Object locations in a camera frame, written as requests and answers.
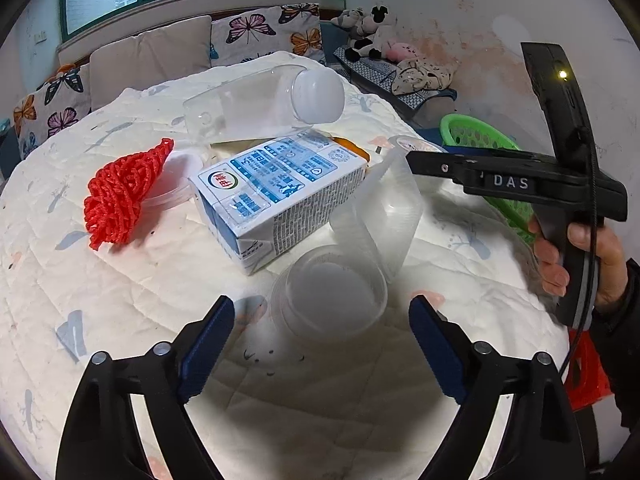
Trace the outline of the clear plastic lid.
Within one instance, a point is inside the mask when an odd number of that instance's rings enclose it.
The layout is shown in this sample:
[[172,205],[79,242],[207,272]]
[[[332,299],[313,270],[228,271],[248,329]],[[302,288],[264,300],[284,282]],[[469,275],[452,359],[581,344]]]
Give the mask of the clear plastic lid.
[[190,177],[203,169],[203,159],[194,150],[171,152],[163,171],[142,202],[143,210],[167,210],[179,206],[193,195]]

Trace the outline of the red foam fruit net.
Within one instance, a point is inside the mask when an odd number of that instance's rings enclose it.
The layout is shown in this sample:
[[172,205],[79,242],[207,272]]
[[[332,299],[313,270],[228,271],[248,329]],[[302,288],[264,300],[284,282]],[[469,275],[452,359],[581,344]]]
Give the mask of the red foam fruit net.
[[89,247],[126,245],[140,220],[142,203],[158,180],[175,142],[163,138],[149,151],[119,157],[88,182],[84,220]]

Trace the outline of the pudding cup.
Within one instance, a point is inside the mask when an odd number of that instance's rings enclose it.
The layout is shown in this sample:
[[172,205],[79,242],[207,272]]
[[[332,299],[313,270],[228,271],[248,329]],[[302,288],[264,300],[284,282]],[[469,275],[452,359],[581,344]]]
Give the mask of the pudding cup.
[[392,146],[388,151],[389,153],[400,150],[405,152],[445,153],[445,150],[441,146],[422,138],[415,138],[414,136],[392,136],[388,142],[390,142]]

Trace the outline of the white quilted table blanket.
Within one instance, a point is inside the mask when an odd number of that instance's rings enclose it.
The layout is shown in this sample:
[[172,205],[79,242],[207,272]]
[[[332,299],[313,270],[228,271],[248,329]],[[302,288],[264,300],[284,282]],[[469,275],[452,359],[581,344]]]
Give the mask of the white quilted table blanket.
[[409,330],[416,295],[505,356],[564,359],[567,334],[537,295],[532,253],[484,200],[450,182],[423,192],[424,213],[381,322],[323,352],[279,334],[269,299],[290,264],[332,243],[330,228],[250,276],[192,200],[144,216],[125,247],[89,247],[82,205],[96,170],[163,138],[186,144],[191,96],[296,62],[278,52],[126,90],[13,171],[1,194],[1,420],[39,477],[55,473],[93,353],[138,356],[220,296],[235,304],[234,330],[188,413],[228,479],[416,478],[457,411]]

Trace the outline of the clear round plastic bowl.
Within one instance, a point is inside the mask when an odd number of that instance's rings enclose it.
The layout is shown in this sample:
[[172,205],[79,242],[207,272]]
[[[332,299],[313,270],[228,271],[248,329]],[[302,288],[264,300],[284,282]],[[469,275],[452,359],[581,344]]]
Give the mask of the clear round plastic bowl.
[[278,278],[273,313],[293,337],[308,344],[344,344],[382,316],[387,283],[365,256],[336,245],[311,249]]

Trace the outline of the left butterfly print pillow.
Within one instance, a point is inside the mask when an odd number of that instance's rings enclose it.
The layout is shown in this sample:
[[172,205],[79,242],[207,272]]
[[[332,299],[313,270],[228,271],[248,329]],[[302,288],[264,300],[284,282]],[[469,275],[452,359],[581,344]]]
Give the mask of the left butterfly print pillow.
[[12,126],[21,160],[90,112],[89,65],[57,72],[14,108]]

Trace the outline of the wall power socket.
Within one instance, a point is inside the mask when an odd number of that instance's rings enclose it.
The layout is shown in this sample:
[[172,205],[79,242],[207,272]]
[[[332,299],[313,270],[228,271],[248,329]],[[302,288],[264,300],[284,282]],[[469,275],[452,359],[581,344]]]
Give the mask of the wall power socket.
[[47,40],[47,33],[43,30],[42,32],[37,32],[34,36],[35,44],[42,44]]

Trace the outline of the black white plush cow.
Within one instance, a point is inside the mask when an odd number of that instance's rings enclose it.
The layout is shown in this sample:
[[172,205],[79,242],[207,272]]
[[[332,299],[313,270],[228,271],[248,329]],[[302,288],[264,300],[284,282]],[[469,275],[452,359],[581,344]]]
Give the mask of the black white plush cow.
[[348,32],[344,53],[347,61],[355,63],[360,58],[378,61],[395,39],[397,16],[386,6],[374,6],[369,13],[362,9],[345,10],[330,22]]

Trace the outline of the spotted cream cloth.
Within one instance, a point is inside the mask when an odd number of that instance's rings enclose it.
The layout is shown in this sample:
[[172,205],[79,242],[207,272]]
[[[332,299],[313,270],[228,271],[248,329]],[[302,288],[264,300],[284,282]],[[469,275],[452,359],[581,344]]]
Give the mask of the spotted cream cloth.
[[444,90],[452,78],[452,67],[436,65],[428,58],[415,58],[397,65],[390,92],[393,96],[405,96],[422,90]]

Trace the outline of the beige sofa cushion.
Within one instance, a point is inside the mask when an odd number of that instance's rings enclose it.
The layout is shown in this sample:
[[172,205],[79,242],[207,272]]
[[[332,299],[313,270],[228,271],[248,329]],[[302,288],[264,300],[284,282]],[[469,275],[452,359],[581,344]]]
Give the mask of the beige sofa cushion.
[[189,18],[112,42],[89,58],[91,108],[98,110],[126,89],[144,90],[208,70],[212,19]]

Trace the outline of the butterfly print pillow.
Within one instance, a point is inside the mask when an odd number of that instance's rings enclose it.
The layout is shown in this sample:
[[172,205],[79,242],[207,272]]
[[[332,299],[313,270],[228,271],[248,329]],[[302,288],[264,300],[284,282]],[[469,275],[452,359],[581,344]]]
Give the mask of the butterfly print pillow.
[[12,126],[21,160],[90,112],[89,65],[57,72],[14,108]]
[[212,23],[211,66],[253,61],[278,51],[326,62],[318,3],[270,6]]

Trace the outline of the pink plush toy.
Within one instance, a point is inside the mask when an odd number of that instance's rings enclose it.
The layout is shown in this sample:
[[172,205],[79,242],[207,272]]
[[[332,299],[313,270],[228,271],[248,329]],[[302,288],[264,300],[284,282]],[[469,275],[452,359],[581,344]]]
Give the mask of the pink plush toy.
[[393,64],[423,57],[424,54],[413,44],[406,44],[401,41],[395,41],[383,50],[384,60]]

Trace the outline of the right butterfly print pillow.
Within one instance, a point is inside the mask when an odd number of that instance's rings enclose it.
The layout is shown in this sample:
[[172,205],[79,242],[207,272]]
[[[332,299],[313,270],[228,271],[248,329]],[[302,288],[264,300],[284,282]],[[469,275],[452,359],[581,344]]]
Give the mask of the right butterfly print pillow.
[[326,62],[318,3],[270,6],[212,23],[211,66],[253,61],[278,51]]

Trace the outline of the blue white milk carton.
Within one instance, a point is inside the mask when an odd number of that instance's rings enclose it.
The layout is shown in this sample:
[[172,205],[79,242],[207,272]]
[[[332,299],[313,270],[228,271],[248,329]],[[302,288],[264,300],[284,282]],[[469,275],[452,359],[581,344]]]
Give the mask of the blue white milk carton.
[[248,148],[190,177],[209,231],[252,275],[329,221],[368,161],[314,130]]

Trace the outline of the clear bottle with white cap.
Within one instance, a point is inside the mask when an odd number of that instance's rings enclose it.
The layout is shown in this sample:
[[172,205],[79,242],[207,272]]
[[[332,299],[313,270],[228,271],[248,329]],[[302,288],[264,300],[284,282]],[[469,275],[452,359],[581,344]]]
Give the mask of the clear bottle with white cap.
[[334,70],[295,64],[224,82],[183,103],[186,130],[209,144],[287,136],[336,122],[344,107]]

